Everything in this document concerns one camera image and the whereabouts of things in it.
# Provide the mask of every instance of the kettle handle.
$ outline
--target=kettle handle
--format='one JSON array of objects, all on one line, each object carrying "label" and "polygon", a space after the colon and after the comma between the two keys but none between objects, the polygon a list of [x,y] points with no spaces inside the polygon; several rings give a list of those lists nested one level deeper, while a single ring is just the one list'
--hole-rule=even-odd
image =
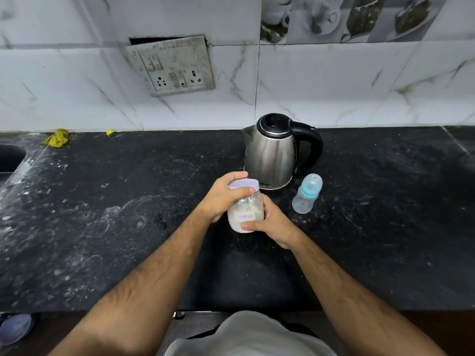
[{"label": "kettle handle", "polygon": [[310,155],[300,166],[297,166],[295,170],[294,176],[298,177],[308,171],[313,165],[315,165],[318,158],[322,154],[324,142],[320,133],[315,128],[309,125],[306,125],[301,122],[291,121],[290,127],[292,129],[292,133],[294,134],[294,138],[296,141],[295,146],[297,148],[297,155],[300,150],[300,141],[307,141],[312,144],[310,148]]}]

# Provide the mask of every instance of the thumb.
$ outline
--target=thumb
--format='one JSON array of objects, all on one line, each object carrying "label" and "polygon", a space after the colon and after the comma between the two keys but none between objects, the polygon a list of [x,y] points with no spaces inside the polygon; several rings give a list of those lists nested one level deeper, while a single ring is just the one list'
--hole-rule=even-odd
[{"label": "thumb", "polygon": [[255,190],[253,187],[240,187],[231,190],[231,196],[233,198],[233,201],[236,201],[240,198],[251,196],[254,192]]},{"label": "thumb", "polygon": [[265,220],[241,222],[241,228],[246,231],[264,231]]}]

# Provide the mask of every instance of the electric kettle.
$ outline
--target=electric kettle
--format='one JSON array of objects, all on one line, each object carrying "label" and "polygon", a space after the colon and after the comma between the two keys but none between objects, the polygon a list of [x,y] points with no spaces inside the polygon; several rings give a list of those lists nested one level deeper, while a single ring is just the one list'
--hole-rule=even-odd
[{"label": "electric kettle", "polygon": [[[322,154],[323,140],[315,128],[292,121],[281,113],[269,113],[255,125],[242,129],[246,134],[244,170],[259,180],[263,190],[286,186],[293,176],[312,167]],[[297,166],[300,141],[312,144],[310,155]]]}]

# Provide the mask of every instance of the black granite countertop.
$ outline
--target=black granite countertop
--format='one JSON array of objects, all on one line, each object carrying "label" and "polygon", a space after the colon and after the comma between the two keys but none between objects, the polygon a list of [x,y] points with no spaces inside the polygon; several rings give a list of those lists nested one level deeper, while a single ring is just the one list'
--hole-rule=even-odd
[{"label": "black granite countertop", "polygon": [[[325,129],[311,213],[271,194],[357,280],[402,310],[475,308],[475,128]],[[0,189],[0,311],[87,310],[160,246],[222,174],[240,131],[0,135],[27,157]],[[211,225],[181,310],[315,310],[291,252]]]}]

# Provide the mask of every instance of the jar label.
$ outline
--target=jar label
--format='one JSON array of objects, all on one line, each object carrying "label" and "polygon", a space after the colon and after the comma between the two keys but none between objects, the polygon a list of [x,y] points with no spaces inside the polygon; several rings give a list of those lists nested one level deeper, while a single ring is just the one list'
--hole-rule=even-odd
[{"label": "jar label", "polygon": [[256,219],[256,215],[253,212],[252,213],[237,214],[236,218],[239,220],[239,222],[254,221]]}]

